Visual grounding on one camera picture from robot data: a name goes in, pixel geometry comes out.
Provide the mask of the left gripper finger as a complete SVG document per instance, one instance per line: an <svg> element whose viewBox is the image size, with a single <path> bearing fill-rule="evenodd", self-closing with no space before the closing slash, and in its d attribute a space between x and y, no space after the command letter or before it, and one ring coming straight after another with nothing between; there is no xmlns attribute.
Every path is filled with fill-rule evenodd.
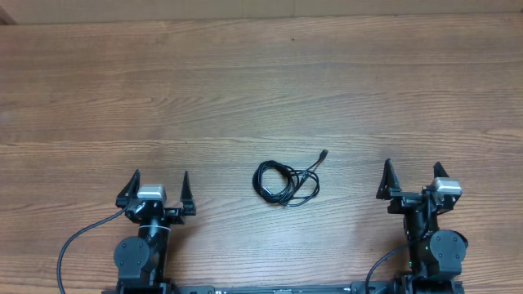
<svg viewBox="0 0 523 294"><path fill-rule="evenodd" d="M118 193L115 200L116 207L126 207L132 199L137 197L140 188L141 172L136 169L130 181Z"/></svg>
<svg viewBox="0 0 523 294"><path fill-rule="evenodd" d="M182 209L186 216L195 216L196 207L194 204L193 194L190 189L189 173L185 171L184 179L181 188L181 203Z"/></svg>

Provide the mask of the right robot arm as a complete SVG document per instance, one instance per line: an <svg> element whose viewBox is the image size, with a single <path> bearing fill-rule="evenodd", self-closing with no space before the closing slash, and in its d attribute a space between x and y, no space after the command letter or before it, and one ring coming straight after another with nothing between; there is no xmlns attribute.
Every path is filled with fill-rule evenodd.
<svg viewBox="0 0 523 294"><path fill-rule="evenodd" d="M397 274L387 286L388 293L463 293L454 280L462 273L468 241L455 230L441 229L437 217L450 212L463 189L441 163L433 166L432 182L418 193L404 192L390 159L384 163L376 198L387 200L387 212L404 217L406 244L378 260L369 270L364 289L371 292L370 278L375 269L398 252L409 252L409 270Z"/></svg>

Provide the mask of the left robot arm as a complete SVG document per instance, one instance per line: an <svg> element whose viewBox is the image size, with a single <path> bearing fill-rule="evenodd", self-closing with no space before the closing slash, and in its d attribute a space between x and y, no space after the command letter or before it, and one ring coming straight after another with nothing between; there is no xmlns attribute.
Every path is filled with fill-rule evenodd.
<svg viewBox="0 0 523 294"><path fill-rule="evenodd" d="M116 197L115 205L138 225L138 233L123 239L114 250L118 268L117 293L178 293L174 282L164 277L171 226L183 225L196 214L189 175L184 175L181 206L166 206L161 184L141 184L135 171Z"/></svg>

